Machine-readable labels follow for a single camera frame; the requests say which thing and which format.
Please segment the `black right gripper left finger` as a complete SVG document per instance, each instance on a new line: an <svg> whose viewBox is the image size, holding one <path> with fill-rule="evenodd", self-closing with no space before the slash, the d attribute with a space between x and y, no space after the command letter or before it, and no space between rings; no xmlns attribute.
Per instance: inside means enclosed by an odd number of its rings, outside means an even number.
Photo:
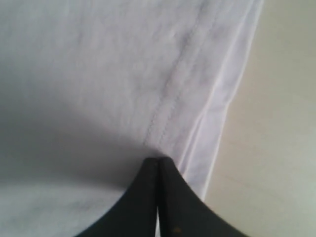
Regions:
<svg viewBox="0 0 316 237"><path fill-rule="evenodd" d="M146 158L135 179L99 220L79 237L154 237L157 223L158 159Z"/></svg>

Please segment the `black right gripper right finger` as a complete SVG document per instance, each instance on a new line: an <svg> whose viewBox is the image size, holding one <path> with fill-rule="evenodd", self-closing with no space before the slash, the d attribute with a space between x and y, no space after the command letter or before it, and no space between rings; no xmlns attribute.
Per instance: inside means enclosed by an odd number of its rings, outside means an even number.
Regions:
<svg viewBox="0 0 316 237"><path fill-rule="evenodd" d="M173 160L158 160L158 217L162 237L243 237L194 193Z"/></svg>

